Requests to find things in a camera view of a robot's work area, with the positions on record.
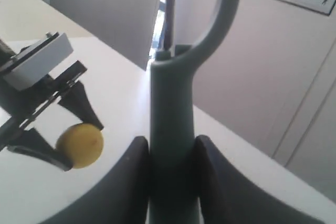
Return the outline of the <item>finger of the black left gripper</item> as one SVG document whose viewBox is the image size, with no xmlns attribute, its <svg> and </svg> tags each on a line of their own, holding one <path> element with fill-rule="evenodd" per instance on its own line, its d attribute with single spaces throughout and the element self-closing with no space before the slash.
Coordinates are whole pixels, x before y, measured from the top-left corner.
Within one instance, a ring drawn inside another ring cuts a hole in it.
<svg viewBox="0 0 336 224">
<path fill-rule="evenodd" d="M 65 154 L 54 149 L 35 128 L 23 130 L 7 145 L 7 149 L 50 163 L 63 171 L 72 169 L 72 161 Z"/>
<path fill-rule="evenodd" d="M 59 105 L 70 111 L 83 123 L 92 124 L 99 130 L 103 130 L 103 124 L 95 114 L 85 87 L 81 82 L 76 82 L 70 90 L 61 98 Z"/>
</svg>

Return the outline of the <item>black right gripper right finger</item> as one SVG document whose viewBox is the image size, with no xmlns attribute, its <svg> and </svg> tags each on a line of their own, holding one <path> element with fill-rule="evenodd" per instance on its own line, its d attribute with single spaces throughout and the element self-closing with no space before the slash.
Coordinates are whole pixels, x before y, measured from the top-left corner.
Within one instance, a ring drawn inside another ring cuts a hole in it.
<svg viewBox="0 0 336 224">
<path fill-rule="evenodd" d="M 196 138 L 194 155 L 205 223 L 322 223 L 254 184 L 208 136 Z"/>
</svg>

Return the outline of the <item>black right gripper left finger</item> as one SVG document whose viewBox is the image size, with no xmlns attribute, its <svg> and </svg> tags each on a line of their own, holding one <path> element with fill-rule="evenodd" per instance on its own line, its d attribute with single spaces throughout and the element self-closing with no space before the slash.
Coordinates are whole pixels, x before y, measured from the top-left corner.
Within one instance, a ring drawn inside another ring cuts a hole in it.
<svg viewBox="0 0 336 224">
<path fill-rule="evenodd" d="M 149 182 L 148 141 L 138 136 L 101 181 L 44 223 L 145 223 Z"/>
</svg>

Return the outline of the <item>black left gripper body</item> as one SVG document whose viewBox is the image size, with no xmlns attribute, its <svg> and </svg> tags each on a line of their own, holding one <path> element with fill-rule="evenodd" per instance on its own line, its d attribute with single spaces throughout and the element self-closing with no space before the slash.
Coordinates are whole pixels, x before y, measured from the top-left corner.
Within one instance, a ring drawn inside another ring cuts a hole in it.
<svg viewBox="0 0 336 224">
<path fill-rule="evenodd" d="M 1 66 L 20 52 L 15 53 L 5 43 L 1 43 Z M 10 116 L 1 125 L 1 149 L 7 147 L 9 142 L 38 116 L 40 105 L 49 105 L 58 97 L 64 96 L 85 72 L 85 66 L 76 62 L 58 77 L 53 78 L 47 74 L 33 86 L 22 91 L 16 90 L 1 78 L 1 109 Z"/>
</svg>

